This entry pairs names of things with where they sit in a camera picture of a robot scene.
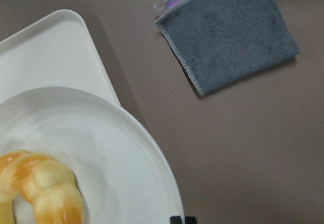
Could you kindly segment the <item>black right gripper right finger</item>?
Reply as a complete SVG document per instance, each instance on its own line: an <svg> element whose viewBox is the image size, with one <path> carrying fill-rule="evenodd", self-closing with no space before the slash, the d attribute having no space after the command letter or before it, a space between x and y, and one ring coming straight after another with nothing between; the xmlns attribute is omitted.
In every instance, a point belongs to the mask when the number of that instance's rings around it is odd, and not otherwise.
<svg viewBox="0 0 324 224"><path fill-rule="evenodd" d="M185 224L197 224L195 216L185 216Z"/></svg>

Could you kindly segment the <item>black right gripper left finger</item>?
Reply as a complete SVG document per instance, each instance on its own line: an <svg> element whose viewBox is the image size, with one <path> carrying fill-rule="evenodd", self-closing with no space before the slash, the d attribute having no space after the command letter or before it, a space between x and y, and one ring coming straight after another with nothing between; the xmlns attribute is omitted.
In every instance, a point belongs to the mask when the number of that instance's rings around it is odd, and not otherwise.
<svg viewBox="0 0 324 224"><path fill-rule="evenodd" d="M181 216L171 216L170 224L183 224Z"/></svg>

